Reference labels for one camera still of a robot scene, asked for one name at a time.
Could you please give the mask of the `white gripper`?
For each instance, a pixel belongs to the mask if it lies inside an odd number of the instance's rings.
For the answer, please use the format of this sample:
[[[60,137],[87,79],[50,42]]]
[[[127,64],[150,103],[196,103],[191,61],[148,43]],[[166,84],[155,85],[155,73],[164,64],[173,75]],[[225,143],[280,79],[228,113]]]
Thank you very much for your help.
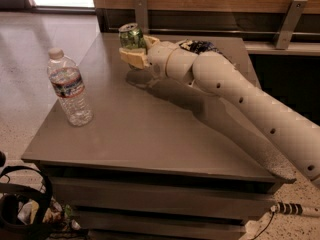
[[[148,54],[145,48],[127,49],[120,48],[120,58],[138,69],[148,67],[149,72],[155,79],[166,78],[166,65],[169,56],[178,48],[178,45],[169,41],[160,42],[154,36],[143,36]]]

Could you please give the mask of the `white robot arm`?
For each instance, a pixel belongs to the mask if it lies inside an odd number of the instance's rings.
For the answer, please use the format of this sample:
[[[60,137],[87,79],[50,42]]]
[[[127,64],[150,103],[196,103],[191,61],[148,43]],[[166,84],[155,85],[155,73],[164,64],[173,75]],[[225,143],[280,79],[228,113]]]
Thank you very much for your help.
[[[249,82],[208,41],[161,41],[148,35],[120,36],[120,57],[200,92],[224,98],[284,153],[314,185],[320,183],[320,128]]]

